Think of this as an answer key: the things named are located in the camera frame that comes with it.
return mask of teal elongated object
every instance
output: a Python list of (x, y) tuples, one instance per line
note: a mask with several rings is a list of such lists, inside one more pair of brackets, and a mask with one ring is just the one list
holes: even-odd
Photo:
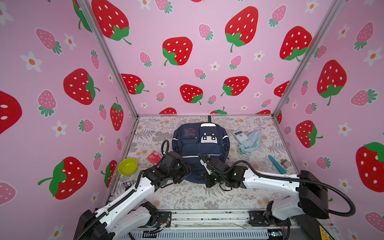
[(287, 173), (287, 171), (284, 170), (284, 168), (280, 166), (280, 164), (271, 155), (268, 155), (268, 158), (271, 160), (271, 162), (274, 164), (274, 166), (277, 168), (277, 170), (279, 170), (281, 174)]

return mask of pink strawberry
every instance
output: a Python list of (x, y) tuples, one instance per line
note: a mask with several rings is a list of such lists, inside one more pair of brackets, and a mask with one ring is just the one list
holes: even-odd
[(81, 120), (79, 122), (78, 127), (79, 127), (79, 130), (82, 132), (90, 132), (93, 129), (93, 123), (88, 119)]
[(241, 56), (238, 55), (238, 56), (232, 58), (231, 64), (229, 64), (229, 68), (231, 70), (235, 70), (237, 68), (237, 66), (239, 66), (240, 64), (241, 64)]
[(0, 206), (16, 197), (17, 190), (11, 184), (0, 181)]
[(274, 81), (275, 77), (273, 76), (273, 73), (268, 73), (267, 75), (265, 75), (265, 79), (264, 79), (264, 82), (268, 85), (272, 84), (272, 82)]
[(37, 103), (40, 105), (38, 108), (40, 114), (46, 118), (51, 117), (55, 113), (53, 109), (56, 107), (56, 100), (51, 91), (43, 90), (37, 98)]
[(217, 99), (216, 95), (212, 95), (212, 96), (210, 96), (210, 97), (208, 98), (208, 102), (207, 102), (207, 103), (208, 103), (209, 105), (212, 105), (212, 104), (215, 103), (216, 99)]
[(325, 52), (327, 52), (327, 47), (324, 45), (321, 45), (319, 48), (316, 49), (313, 57), (314, 58), (321, 58)]
[(290, 134), (291, 133), (291, 127), (290, 126), (286, 126), (285, 129), (284, 129), (284, 133), (286, 135)]
[(327, 169), (331, 167), (331, 161), (327, 157), (319, 157), (316, 160), (317, 166), (319, 166), (321, 169)]
[(93, 168), (95, 169), (95, 171), (99, 169), (100, 165), (101, 165), (101, 153), (97, 152), (95, 154), (95, 159), (93, 160)]
[(195, 68), (195, 70), (193, 70), (193, 73), (195, 74), (195, 77), (200, 78), (201, 80), (207, 77), (204, 71), (198, 68)]
[(365, 220), (372, 227), (376, 228), (380, 232), (384, 232), (384, 216), (381, 216), (377, 212), (369, 212), (365, 215)]
[(106, 120), (106, 119), (107, 119), (107, 110), (104, 108), (104, 105), (103, 105), (103, 104), (100, 104), (100, 105), (99, 105), (99, 111), (100, 111), (100, 117), (101, 117), (103, 120)]
[(367, 103), (373, 103), (376, 100), (377, 95), (379, 94), (373, 89), (369, 89), (368, 91), (364, 89), (360, 90), (351, 98), (351, 104), (363, 107)]
[(158, 102), (162, 102), (162, 101), (164, 101), (164, 98), (165, 98), (165, 96), (164, 96), (164, 93), (163, 93), (163, 92), (159, 92), (159, 93), (156, 94), (156, 100), (157, 100)]
[(308, 104), (308, 106), (305, 108), (304, 112), (306, 114), (311, 115), (313, 112), (316, 112), (316, 109), (317, 109), (317, 104), (312, 103), (312, 104)]
[(272, 102), (272, 99), (267, 99), (263, 102), (263, 104), (261, 105), (262, 108), (266, 108), (268, 105), (270, 105)]
[(303, 85), (301, 86), (301, 95), (304, 96), (307, 91), (308, 91), (308, 81), (307, 79), (305, 79), (303, 82)]
[(273, 11), (272, 18), (269, 19), (269, 27), (274, 28), (276, 25), (278, 25), (279, 22), (283, 20), (286, 11), (287, 11), (286, 5), (281, 5), (275, 11)]
[(140, 53), (140, 61), (146, 66), (150, 68), (152, 66), (151, 58), (145, 52)]
[(60, 55), (63, 52), (61, 50), (60, 43), (55, 41), (55, 37), (52, 35), (52, 33), (42, 28), (36, 28), (35, 32), (36, 36), (40, 39), (45, 48), (52, 50), (52, 52), (57, 55)]
[(367, 41), (373, 35), (373, 22), (365, 24), (365, 26), (360, 30), (356, 36), (355, 50), (359, 51), (367, 45)]
[(206, 41), (210, 41), (214, 38), (214, 32), (211, 31), (211, 27), (205, 24), (199, 25), (200, 37), (205, 38)]
[(120, 139), (120, 138), (118, 138), (118, 139), (116, 140), (116, 144), (118, 145), (118, 150), (121, 151), (122, 142), (121, 142), (121, 139)]
[(98, 55), (97, 55), (95, 49), (92, 49), (92, 51), (91, 51), (91, 61), (92, 61), (93, 65), (95, 66), (95, 68), (99, 69), (100, 61), (98, 59)]
[(172, 12), (172, 3), (168, 0), (155, 0), (156, 6), (160, 11), (164, 11), (165, 14)]

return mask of yellow-green bowl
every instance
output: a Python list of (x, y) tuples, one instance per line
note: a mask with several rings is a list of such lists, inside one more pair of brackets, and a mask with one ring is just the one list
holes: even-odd
[(124, 159), (118, 167), (118, 171), (121, 175), (132, 174), (137, 168), (137, 161), (134, 158)]

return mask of red strawberry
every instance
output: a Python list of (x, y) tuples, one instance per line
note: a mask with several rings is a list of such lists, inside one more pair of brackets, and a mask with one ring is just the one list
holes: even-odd
[(260, 111), (260, 112), (258, 112), (258, 113), (256, 113), (256, 114), (271, 114), (271, 110), (267, 110), (267, 109), (265, 109), (265, 110)]
[(307, 91), (308, 91), (308, 81), (307, 79), (305, 79), (303, 82), (303, 85), (301, 86), (301, 95), (304, 96)]
[(274, 28), (276, 25), (278, 25), (279, 22), (283, 20), (286, 11), (287, 11), (286, 5), (281, 5), (275, 11), (273, 11), (272, 18), (269, 19), (269, 27)]
[(168, 0), (155, 0), (156, 6), (160, 11), (164, 11), (165, 14), (172, 12), (172, 3)]
[(66, 157), (53, 170), (53, 177), (39, 181), (52, 179), (49, 190), (56, 199), (66, 199), (79, 190), (87, 181), (88, 171), (79, 160), (74, 157)]
[(329, 98), (327, 106), (331, 104), (331, 97), (339, 94), (347, 82), (347, 74), (336, 60), (328, 61), (317, 82), (317, 92), (323, 98)]
[(356, 36), (355, 50), (359, 51), (360, 49), (363, 49), (368, 44), (367, 41), (372, 37), (372, 35), (373, 22), (369, 22), (365, 24), (365, 26), (360, 30), (360, 32)]
[(122, 142), (121, 142), (121, 139), (120, 139), (120, 138), (118, 138), (118, 139), (116, 140), (116, 144), (118, 145), (118, 150), (121, 151)]
[(100, 117), (101, 117), (103, 120), (106, 120), (106, 119), (107, 119), (107, 110), (104, 108), (104, 105), (103, 105), (103, 104), (100, 104), (100, 105), (99, 105), (99, 111), (100, 111)]
[(225, 26), (227, 41), (232, 43), (232, 47), (240, 47), (249, 43), (256, 33), (259, 12), (257, 8), (249, 6), (236, 14)]
[(105, 175), (104, 177), (104, 183), (105, 183), (105, 186), (107, 188), (109, 188), (109, 184), (111, 183), (111, 180), (112, 180), (112, 176), (113, 176), (113, 173), (115, 172), (115, 169), (116, 169), (116, 165), (118, 163), (115, 161), (115, 160), (112, 160), (107, 168), (105, 169), (105, 173), (103, 173), (103, 171), (101, 171), (101, 174)]
[(214, 32), (211, 31), (211, 27), (205, 24), (199, 25), (200, 37), (205, 38), (206, 41), (210, 41), (214, 38)]
[(282, 97), (282, 95), (284, 94), (287, 86), (289, 84), (289, 81), (277, 86), (277, 88), (275, 88), (275, 90), (273, 91), (273, 93), (278, 96), (278, 97)]
[(151, 58), (145, 52), (140, 53), (140, 61), (146, 66), (150, 68), (152, 66)]
[(113, 128), (118, 131), (121, 128), (122, 120), (124, 118), (124, 112), (120, 104), (118, 104), (118, 98), (116, 97), (116, 103), (112, 104), (111, 110), (109, 111)]
[(317, 128), (310, 120), (301, 122), (296, 126), (296, 135), (306, 148), (312, 147), (316, 143), (316, 138), (323, 138), (323, 136), (316, 137)]
[(95, 66), (96, 69), (99, 69), (100, 61), (98, 59), (98, 55), (97, 55), (95, 49), (92, 49), (92, 51), (91, 51), (91, 62), (93, 63), (93, 65)]
[(327, 157), (319, 157), (316, 160), (317, 166), (319, 166), (321, 169), (327, 169), (331, 167), (331, 161)]
[(231, 70), (235, 70), (237, 68), (237, 66), (239, 66), (240, 64), (241, 64), (241, 56), (238, 55), (238, 56), (232, 58), (231, 64), (229, 64), (229, 68)]
[(249, 78), (245, 76), (227, 78), (223, 84), (224, 92), (220, 95), (237, 96), (248, 86)]
[(215, 103), (216, 100), (217, 100), (216, 95), (212, 95), (212, 96), (210, 96), (210, 97), (208, 98), (207, 103), (208, 103), (209, 105), (212, 105), (212, 104)]
[(0, 181), (0, 206), (16, 197), (17, 190), (10, 183)]
[(40, 105), (38, 109), (42, 116), (47, 118), (55, 113), (53, 109), (56, 108), (56, 99), (51, 91), (43, 90), (37, 98), (37, 103)]
[(73, 3), (73, 8), (74, 8), (74, 11), (75, 11), (76, 15), (80, 18), (79, 30), (81, 30), (80, 23), (82, 22), (83, 26), (85, 27), (85, 29), (87, 29), (88, 31), (92, 32), (91, 28), (89, 27), (89, 24), (88, 24), (87, 20), (84, 17), (83, 12), (81, 11), (81, 8), (80, 8), (79, 3), (77, 2), (77, 0), (72, 0), (72, 3)]
[(200, 78), (201, 80), (207, 77), (204, 71), (198, 68), (195, 68), (195, 70), (193, 70), (193, 73), (195, 74), (195, 77)]
[(124, 73), (121, 76), (130, 94), (140, 94), (142, 91), (149, 92), (144, 90), (144, 83), (138, 76)]
[(373, 89), (369, 89), (368, 91), (364, 89), (360, 90), (351, 98), (351, 104), (359, 107), (365, 106), (367, 103), (371, 104), (376, 101), (377, 95), (379, 94)]
[(187, 103), (197, 103), (203, 98), (203, 90), (201, 88), (184, 84), (180, 87), (180, 93), (183, 100)]
[(82, 68), (76, 69), (64, 79), (65, 93), (81, 104), (89, 105), (96, 96), (96, 91), (100, 89), (94, 87), (93, 79)]
[(223, 110), (215, 110), (215, 111), (212, 111), (210, 114), (227, 114), (227, 112), (224, 112), (224, 109), (225, 107), (223, 107)]
[(280, 58), (284, 60), (297, 59), (307, 50), (312, 41), (312, 35), (301, 26), (289, 30), (280, 49)]
[(166, 108), (163, 111), (159, 112), (159, 114), (177, 114), (174, 108)]
[(321, 58), (326, 52), (327, 52), (327, 47), (324, 45), (321, 45), (319, 48), (316, 49), (313, 57)]
[(381, 216), (377, 212), (369, 212), (365, 215), (365, 220), (372, 227), (376, 228), (380, 232), (384, 232), (384, 216)]
[(312, 104), (308, 104), (308, 106), (305, 108), (304, 112), (306, 114), (311, 115), (313, 112), (316, 112), (316, 109), (317, 109), (317, 104), (312, 103)]
[(78, 127), (80, 131), (88, 133), (93, 129), (93, 123), (88, 119), (81, 120)]
[(170, 64), (184, 65), (192, 52), (192, 42), (189, 38), (181, 36), (169, 38), (163, 42), (163, 56), (167, 59), (164, 66), (169, 61)]
[(93, 168), (95, 171), (99, 170), (99, 167), (101, 165), (101, 153), (97, 152), (95, 154), (95, 159), (93, 160)]
[(104, 36), (120, 41), (129, 35), (129, 22), (120, 9), (107, 0), (92, 0), (92, 11)]
[(156, 94), (156, 100), (157, 100), (158, 102), (162, 102), (162, 101), (164, 101), (164, 98), (165, 98), (165, 96), (164, 96), (164, 93), (163, 93), (163, 92), (159, 92), (159, 93)]
[(41, 43), (46, 49), (52, 50), (52, 52), (57, 55), (60, 55), (63, 52), (61, 50), (60, 43), (55, 41), (55, 37), (52, 35), (52, 33), (42, 28), (36, 28), (35, 32), (36, 36), (40, 39)]
[(272, 84), (274, 81), (275, 77), (273, 76), (273, 73), (267, 73), (265, 75), (264, 82), (268, 85)]
[(285, 129), (284, 129), (284, 133), (286, 135), (290, 134), (291, 133), (291, 127), (290, 126), (286, 126)]
[(277, 120), (277, 123), (278, 123), (278, 124), (280, 124), (281, 121), (283, 120), (283, 115), (282, 115), (281, 111), (280, 111), (279, 114), (277, 115), (276, 120)]
[(11, 95), (0, 91), (0, 134), (14, 125), (22, 113), (19, 102)]
[(359, 148), (356, 164), (362, 183), (375, 192), (384, 192), (384, 145), (371, 142)]
[(268, 105), (270, 105), (272, 102), (272, 99), (267, 99), (263, 102), (263, 104), (261, 105), (262, 108), (266, 108)]

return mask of white flower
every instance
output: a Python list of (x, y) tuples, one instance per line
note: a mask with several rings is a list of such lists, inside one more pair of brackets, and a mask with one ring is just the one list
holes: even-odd
[(92, 202), (92, 205), (95, 204), (95, 202), (98, 200), (97, 195), (99, 195), (98, 192), (94, 192), (90, 201)]
[(364, 5), (368, 4), (368, 6), (372, 6), (375, 0), (365, 0)]
[(138, 0), (141, 3), (141, 9), (146, 8), (149, 10), (149, 4), (152, 0)]
[(217, 62), (215, 62), (214, 64), (211, 64), (211, 71), (212, 71), (212, 70), (217, 71), (217, 69), (218, 69), (219, 67), (220, 67), (220, 65), (217, 64)]
[(320, 3), (318, 3), (317, 0), (312, 0), (311, 2), (307, 2), (307, 8), (305, 9), (304, 13), (310, 12), (310, 14), (312, 14), (313, 10), (319, 5)]
[(303, 160), (303, 167), (305, 167), (305, 170), (308, 169), (309, 165), (307, 163), (307, 160)]
[(352, 131), (352, 128), (348, 127), (348, 123), (344, 123), (343, 125), (339, 124), (339, 134), (343, 134), (344, 136), (348, 135), (348, 132)]
[(105, 136), (100, 133), (100, 137), (98, 137), (97, 140), (99, 140), (99, 145), (101, 145), (102, 143), (105, 143)]
[(349, 228), (347, 228), (347, 230), (348, 230), (348, 238), (350, 240), (360, 240), (357, 232), (352, 232)]
[(77, 47), (77, 45), (73, 41), (73, 36), (68, 36), (68, 34), (66, 33), (64, 33), (64, 35), (65, 35), (64, 42), (70, 46), (71, 50), (73, 50), (74, 47)]
[(382, 47), (379, 47), (375, 51), (368, 50), (368, 57), (366, 57), (363, 62), (368, 62), (369, 66), (372, 66), (375, 61), (382, 59), (383, 56), (380, 54), (381, 49)]
[(253, 98), (259, 98), (261, 95), (263, 95), (263, 94), (260, 93), (260, 91), (258, 91), (257, 93), (254, 93)]
[(339, 178), (339, 182), (339, 187), (342, 188), (345, 193), (348, 193), (348, 189), (352, 189), (352, 187), (348, 184), (348, 179), (342, 180)]
[(108, 80), (110, 83), (113, 83), (113, 76), (112, 76), (112, 73), (109, 73), (108, 74)]
[(339, 40), (340, 38), (345, 38), (350, 28), (351, 28), (350, 26), (347, 27), (347, 24), (344, 24), (343, 28), (337, 32), (339, 34), (339, 36), (337, 37), (337, 40)]
[(28, 56), (20, 55), (22, 60), (26, 62), (26, 69), (35, 69), (37, 72), (41, 72), (39, 65), (43, 63), (40, 59), (36, 59), (31, 51), (28, 52)]
[(296, 109), (296, 107), (297, 107), (297, 103), (296, 103), (296, 101), (294, 101), (294, 102), (292, 103), (292, 109)]
[(13, 18), (11, 17), (11, 15), (9, 15), (7, 13), (7, 7), (5, 6), (5, 3), (3, 3), (3, 2), (0, 2), (0, 12), (2, 13), (0, 15), (0, 24), (1, 25), (4, 26), (6, 20), (13, 22)]
[(56, 131), (56, 137), (60, 135), (65, 135), (65, 129), (67, 128), (66, 124), (61, 124), (60, 121), (57, 121), (57, 125), (51, 127), (53, 131)]
[(263, 51), (260, 50), (260, 52), (255, 53), (255, 59), (254, 59), (254, 60), (259, 60), (259, 61), (261, 61), (261, 60), (262, 60), (262, 57), (264, 57), (264, 56), (265, 56), (265, 54), (263, 54)]
[(159, 82), (158, 86), (160, 86), (162, 88), (164, 88), (166, 86), (165, 81), (158, 81), (158, 82)]
[(64, 225), (61, 225), (60, 227), (55, 226), (53, 228), (53, 233), (48, 237), (48, 240), (56, 240), (57, 238), (61, 237), (63, 235), (63, 227)]

